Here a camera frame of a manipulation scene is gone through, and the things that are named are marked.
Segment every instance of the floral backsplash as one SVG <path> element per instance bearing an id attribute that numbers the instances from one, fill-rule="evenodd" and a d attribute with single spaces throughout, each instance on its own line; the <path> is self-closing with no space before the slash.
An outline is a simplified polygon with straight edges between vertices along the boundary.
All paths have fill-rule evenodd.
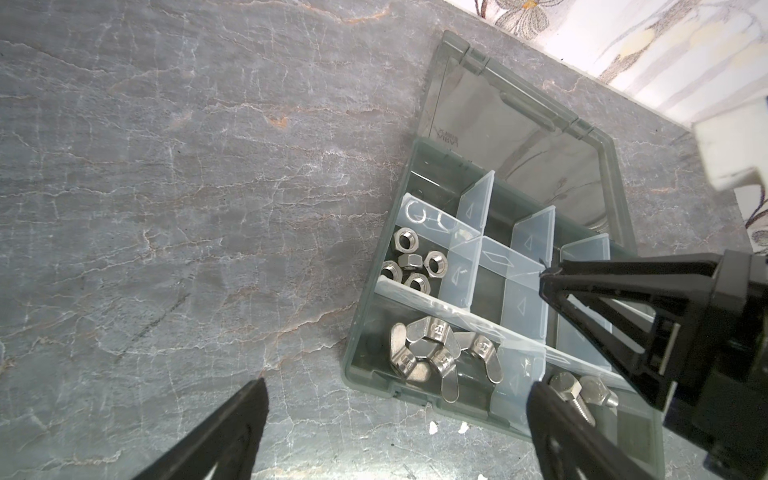
<path id="1" fill-rule="evenodd" d="M 768 0 L 447 0 L 690 127 L 768 95 Z M 768 200 L 737 189 L 756 252 Z"/>

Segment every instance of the gray marble surface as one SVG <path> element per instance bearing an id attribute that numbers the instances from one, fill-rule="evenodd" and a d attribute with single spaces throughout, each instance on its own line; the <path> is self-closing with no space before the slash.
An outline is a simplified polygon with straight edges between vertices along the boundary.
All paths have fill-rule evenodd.
<path id="1" fill-rule="evenodd" d="M 749 250 L 690 134 L 439 0 L 5 0 L 0 478 L 130 478 L 257 376 L 255 478 L 538 477 L 341 381 L 444 29 L 616 139 L 642 254 Z"/>

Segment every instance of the bolt thread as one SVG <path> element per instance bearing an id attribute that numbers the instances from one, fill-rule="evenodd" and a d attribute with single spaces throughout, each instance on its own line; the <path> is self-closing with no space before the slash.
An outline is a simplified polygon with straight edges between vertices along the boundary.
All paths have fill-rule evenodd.
<path id="1" fill-rule="evenodd" d="M 575 399 L 568 400 L 568 403 L 573 405 L 576 411 L 579 412 L 579 415 L 581 415 L 581 417 L 584 418 L 588 424 L 594 427 L 594 417 L 587 408 L 587 404 L 584 403 L 584 399 L 581 398 L 581 395 L 577 395 Z"/>

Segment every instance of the silver nut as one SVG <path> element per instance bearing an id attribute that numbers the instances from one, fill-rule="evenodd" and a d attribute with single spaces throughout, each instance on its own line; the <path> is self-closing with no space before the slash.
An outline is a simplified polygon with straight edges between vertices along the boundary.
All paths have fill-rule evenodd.
<path id="1" fill-rule="evenodd" d="M 421 293 L 429 295 L 432 289 L 429 286 L 429 279 L 421 273 L 411 273 L 408 279 L 403 282 L 406 286 L 418 290 Z"/>
<path id="2" fill-rule="evenodd" d="M 382 265 L 382 275 L 395 280 L 397 283 L 402 283 L 402 268 L 397 262 L 387 260 Z"/>
<path id="3" fill-rule="evenodd" d="M 443 278 L 448 271 L 448 260 L 443 252 L 433 250 L 424 256 L 424 269 L 429 278 Z"/>
<path id="4" fill-rule="evenodd" d="M 576 400 L 581 393 L 581 384 L 570 372 L 561 372 L 553 376 L 549 380 L 549 386 L 566 402 Z"/>
<path id="5" fill-rule="evenodd" d="M 613 393 L 600 377 L 585 375 L 581 377 L 581 398 L 586 403 L 616 407 L 619 405 L 618 396 Z"/>
<path id="6" fill-rule="evenodd" d="M 413 253 L 419 249 L 419 236 L 410 228 L 403 227 L 392 236 L 392 249 L 400 253 Z"/>
<path id="7" fill-rule="evenodd" d="M 403 270 L 416 270 L 421 268 L 423 263 L 422 256 L 415 253 L 404 253 L 397 259 L 397 264 Z"/>

